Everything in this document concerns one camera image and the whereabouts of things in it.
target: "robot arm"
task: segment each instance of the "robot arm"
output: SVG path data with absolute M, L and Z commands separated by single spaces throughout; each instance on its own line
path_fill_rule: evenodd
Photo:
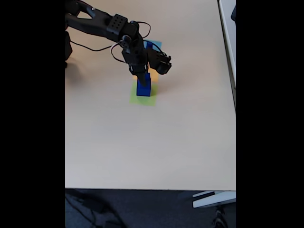
M 148 63 L 162 75 L 171 68 L 170 56 L 152 48 L 144 48 L 143 38 L 139 34 L 139 24 L 136 21 L 128 22 L 127 18 L 118 14 L 111 16 L 80 0 L 66 0 L 65 8 L 66 28 L 70 26 L 84 33 L 117 42 L 123 48 L 122 54 L 130 72 L 138 77 L 143 86 Z M 79 12 L 88 14 L 92 19 L 77 18 Z M 67 43 L 70 45 L 69 37 L 66 37 L 66 45 Z

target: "table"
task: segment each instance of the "table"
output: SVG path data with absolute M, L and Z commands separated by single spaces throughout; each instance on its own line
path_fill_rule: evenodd
M 155 106 L 129 103 L 133 76 L 109 50 L 72 44 L 66 69 L 65 187 L 236 190 L 236 113 L 216 0 L 87 0 L 146 21 L 172 68 Z M 140 33 L 148 28 L 141 26 Z M 68 28 L 74 42 L 113 42 Z M 114 54 L 123 58 L 118 47 Z

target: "green square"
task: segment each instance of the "green square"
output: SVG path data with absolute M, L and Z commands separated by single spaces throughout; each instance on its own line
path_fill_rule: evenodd
M 151 96 L 137 96 L 136 95 L 137 81 L 133 81 L 130 103 L 139 104 L 145 106 L 155 106 L 156 102 L 156 93 L 157 93 L 157 84 L 151 84 Z

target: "floor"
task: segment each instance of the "floor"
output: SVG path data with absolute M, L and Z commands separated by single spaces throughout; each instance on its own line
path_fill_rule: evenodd
M 194 209 L 191 198 L 181 191 L 168 190 L 79 190 L 107 201 L 128 228 L 212 228 L 215 207 Z M 89 209 L 67 196 L 87 217 Z M 228 228 L 236 228 L 236 204 L 224 205 Z M 96 214 L 96 224 L 115 221 L 112 214 Z M 91 228 L 66 201 L 66 228 Z

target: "blue cube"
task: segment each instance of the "blue cube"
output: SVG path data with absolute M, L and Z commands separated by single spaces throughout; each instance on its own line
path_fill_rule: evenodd
M 136 95 L 137 96 L 151 96 L 151 78 L 150 73 L 145 74 L 146 86 L 142 86 L 137 80 Z

